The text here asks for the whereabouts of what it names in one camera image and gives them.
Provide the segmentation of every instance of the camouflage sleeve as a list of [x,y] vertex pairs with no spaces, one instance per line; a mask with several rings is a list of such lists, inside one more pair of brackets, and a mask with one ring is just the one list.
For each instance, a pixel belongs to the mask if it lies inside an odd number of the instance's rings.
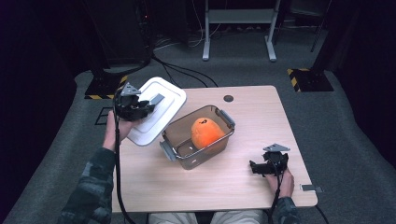
[[280,224],[300,224],[297,207],[292,198],[280,198],[277,201],[277,216]]
[[98,148],[88,161],[58,223],[110,223],[114,152]]

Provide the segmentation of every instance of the hand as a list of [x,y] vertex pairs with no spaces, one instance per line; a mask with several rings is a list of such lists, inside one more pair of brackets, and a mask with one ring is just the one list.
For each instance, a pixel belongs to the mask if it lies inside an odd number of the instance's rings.
[[[274,175],[265,175],[265,178],[270,184],[271,191],[275,194],[277,190],[277,177]],[[291,174],[289,168],[283,172],[283,180],[280,185],[279,198],[291,197],[294,191],[294,176]]]
[[[120,129],[120,142],[126,138],[128,133],[132,128],[141,123],[141,120],[137,121],[126,121],[120,119],[119,129]],[[116,147],[116,122],[114,120],[114,113],[112,110],[108,112],[105,140],[103,142],[103,147],[115,151]]]

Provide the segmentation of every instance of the pants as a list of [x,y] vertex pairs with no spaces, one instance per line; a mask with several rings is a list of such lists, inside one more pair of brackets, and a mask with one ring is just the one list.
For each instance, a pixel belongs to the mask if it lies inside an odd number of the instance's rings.
[[[217,212],[210,224],[260,224],[262,210]],[[149,224],[198,224],[194,213],[152,213]]]

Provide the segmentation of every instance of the person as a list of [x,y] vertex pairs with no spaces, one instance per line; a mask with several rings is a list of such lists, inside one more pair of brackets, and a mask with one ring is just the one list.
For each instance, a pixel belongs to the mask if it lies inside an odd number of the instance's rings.
[[[120,119],[120,141],[122,141],[138,121]],[[113,111],[109,111],[106,121],[106,132],[101,147],[97,148],[87,162],[78,184],[61,211],[58,223],[110,223],[111,198],[114,187],[113,173],[116,164],[116,124]],[[271,191],[276,192],[277,178],[266,175]],[[297,209],[291,199],[294,189],[294,177],[286,170],[280,186],[277,202],[279,223],[300,223]],[[262,210],[216,212],[211,223],[262,223]],[[197,223],[194,213],[153,213],[148,216],[150,224],[193,224]]]

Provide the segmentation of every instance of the container lid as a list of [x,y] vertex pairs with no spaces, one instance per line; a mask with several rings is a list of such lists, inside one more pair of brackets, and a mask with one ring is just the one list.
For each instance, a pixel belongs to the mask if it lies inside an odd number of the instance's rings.
[[159,94],[163,99],[143,122],[129,132],[128,138],[138,146],[146,146],[165,130],[172,118],[187,100],[186,92],[161,77],[153,77],[140,89],[139,101],[150,101]]

